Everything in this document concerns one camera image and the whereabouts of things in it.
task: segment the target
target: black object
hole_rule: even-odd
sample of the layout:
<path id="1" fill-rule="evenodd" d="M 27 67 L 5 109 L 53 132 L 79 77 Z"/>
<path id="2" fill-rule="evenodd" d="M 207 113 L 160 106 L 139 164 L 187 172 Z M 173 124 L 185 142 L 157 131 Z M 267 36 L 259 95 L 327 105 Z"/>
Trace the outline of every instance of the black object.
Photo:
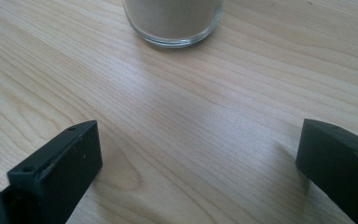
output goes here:
<path id="1" fill-rule="evenodd" d="M 102 165 L 97 121 L 66 129 L 7 173 L 0 224 L 65 223 Z"/>
<path id="2" fill-rule="evenodd" d="M 296 165 L 358 223 L 358 136 L 305 119 Z"/>

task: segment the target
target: beige powder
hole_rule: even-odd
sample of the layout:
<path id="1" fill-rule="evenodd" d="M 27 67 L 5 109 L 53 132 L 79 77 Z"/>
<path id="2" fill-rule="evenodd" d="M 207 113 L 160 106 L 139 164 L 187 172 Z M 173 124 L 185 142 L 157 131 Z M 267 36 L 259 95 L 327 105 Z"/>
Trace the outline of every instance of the beige powder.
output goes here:
<path id="1" fill-rule="evenodd" d="M 164 39 L 200 34 L 212 21 L 221 0 L 123 0 L 127 16 L 140 32 Z"/>

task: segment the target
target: glass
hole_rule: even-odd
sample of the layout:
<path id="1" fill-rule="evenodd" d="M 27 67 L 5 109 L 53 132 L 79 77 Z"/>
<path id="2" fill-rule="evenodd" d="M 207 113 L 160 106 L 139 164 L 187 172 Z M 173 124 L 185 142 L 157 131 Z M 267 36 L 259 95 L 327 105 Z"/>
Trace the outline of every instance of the glass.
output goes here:
<path id="1" fill-rule="evenodd" d="M 205 38 L 217 25 L 222 0 L 122 0 L 132 28 L 145 40 L 181 48 Z"/>

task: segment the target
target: jar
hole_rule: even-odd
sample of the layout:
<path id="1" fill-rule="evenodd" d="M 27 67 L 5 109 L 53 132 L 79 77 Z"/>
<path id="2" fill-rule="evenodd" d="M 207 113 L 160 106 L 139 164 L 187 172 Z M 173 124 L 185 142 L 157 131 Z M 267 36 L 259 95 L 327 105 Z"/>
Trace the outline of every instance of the jar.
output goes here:
<path id="1" fill-rule="evenodd" d="M 122 0 L 132 28 L 145 40 L 181 48 L 205 38 L 219 22 L 222 0 Z"/>

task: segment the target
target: light wood surface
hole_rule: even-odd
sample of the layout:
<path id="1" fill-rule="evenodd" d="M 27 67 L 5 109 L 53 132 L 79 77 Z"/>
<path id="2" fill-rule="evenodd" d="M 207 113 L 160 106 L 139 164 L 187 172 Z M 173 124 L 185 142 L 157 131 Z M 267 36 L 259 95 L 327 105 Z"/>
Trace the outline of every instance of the light wood surface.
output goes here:
<path id="1" fill-rule="evenodd" d="M 146 44 L 120 0 L 0 0 L 0 189 L 99 122 L 68 223 L 351 223 L 296 169 L 305 118 L 358 134 L 358 0 L 226 0 L 187 49 Z"/>

